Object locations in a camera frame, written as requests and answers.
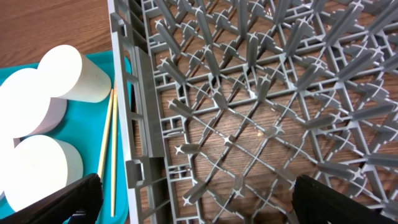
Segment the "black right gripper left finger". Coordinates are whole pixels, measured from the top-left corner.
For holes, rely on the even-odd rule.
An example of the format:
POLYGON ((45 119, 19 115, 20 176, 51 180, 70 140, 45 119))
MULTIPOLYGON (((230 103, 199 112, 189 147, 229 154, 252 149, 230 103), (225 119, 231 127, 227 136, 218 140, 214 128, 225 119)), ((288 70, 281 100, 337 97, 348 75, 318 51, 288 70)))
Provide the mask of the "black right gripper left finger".
POLYGON ((96 223, 104 202, 98 174, 89 174, 36 203, 1 219, 1 224, 96 223))

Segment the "pink bowl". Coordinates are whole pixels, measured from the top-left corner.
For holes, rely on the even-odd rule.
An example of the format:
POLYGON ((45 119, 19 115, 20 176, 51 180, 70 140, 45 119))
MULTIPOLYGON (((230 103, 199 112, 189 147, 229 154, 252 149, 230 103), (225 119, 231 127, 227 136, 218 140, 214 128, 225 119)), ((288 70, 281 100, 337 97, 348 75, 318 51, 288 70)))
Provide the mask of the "pink bowl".
POLYGON ((67 100, 52 98, 40 86, 39 72, 23 68, 1 84, 1 134, 9 138, 43 134, 63 119, 67 100))

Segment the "wooden chopstick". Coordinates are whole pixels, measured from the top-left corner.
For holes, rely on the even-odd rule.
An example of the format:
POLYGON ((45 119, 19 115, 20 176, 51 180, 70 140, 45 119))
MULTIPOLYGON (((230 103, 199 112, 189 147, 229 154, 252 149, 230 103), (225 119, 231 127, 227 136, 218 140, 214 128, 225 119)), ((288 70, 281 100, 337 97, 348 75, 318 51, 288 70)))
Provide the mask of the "wooden chopstick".
POLYGON ((108 148, 109 129, 110 129, 110 125, 111 125, 111 116, 112 116, 112 111, 113 111, 113 96, 114 96, 114 90, 111 89, 110 94, 109 94, 106 119, 105 119, 105 123, 104 123, 103 138, 102 138, 102 142, 101 142, 101 151, 100 151, 100 155, 99 155, 99 163, 98 163, 98 171, 97 171, 97 174, 100 177, 100 179, 103 178, 104 165, 105 165, 105 160, 106 160, 106 151, 108 148))
POLYGON ((116 164, 117 164, 117 139, 118 139, 118 93, 114 85, 113 113, 112 113, 112 146, 111 146, 111 216, 116 211, 116 164))

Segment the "white bowl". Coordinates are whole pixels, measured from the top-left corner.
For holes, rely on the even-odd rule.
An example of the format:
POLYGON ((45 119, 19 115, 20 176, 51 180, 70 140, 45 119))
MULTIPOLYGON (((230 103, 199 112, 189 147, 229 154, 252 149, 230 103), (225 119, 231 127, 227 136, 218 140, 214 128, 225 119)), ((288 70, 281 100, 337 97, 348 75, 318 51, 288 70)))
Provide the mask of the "white bowl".
POLYGON ((83 177, 83 161, 71 144, 45 135, 24 139, 6 156, 2 183, 14 212, 83 177))

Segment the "white paper cup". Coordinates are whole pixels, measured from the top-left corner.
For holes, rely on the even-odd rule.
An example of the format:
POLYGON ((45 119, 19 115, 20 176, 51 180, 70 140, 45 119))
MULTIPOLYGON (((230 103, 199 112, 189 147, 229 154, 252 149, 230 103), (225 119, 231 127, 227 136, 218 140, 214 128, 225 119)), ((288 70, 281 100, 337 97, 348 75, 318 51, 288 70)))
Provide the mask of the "white paper cup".
POLYGON ((51 97, 98 103, 111 91, 109 75, 71 45, 50 49, 37 73, 37 88, 51 97))

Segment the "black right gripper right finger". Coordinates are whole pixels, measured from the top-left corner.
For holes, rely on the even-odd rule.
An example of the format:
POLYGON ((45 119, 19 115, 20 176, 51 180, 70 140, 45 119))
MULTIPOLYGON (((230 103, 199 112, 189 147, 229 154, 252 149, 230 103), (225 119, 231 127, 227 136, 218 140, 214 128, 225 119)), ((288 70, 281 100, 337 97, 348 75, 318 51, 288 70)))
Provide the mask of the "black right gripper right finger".
POLYGON ((395 223, 307 175, 297 177, 292 205, 300 224, 395 223))

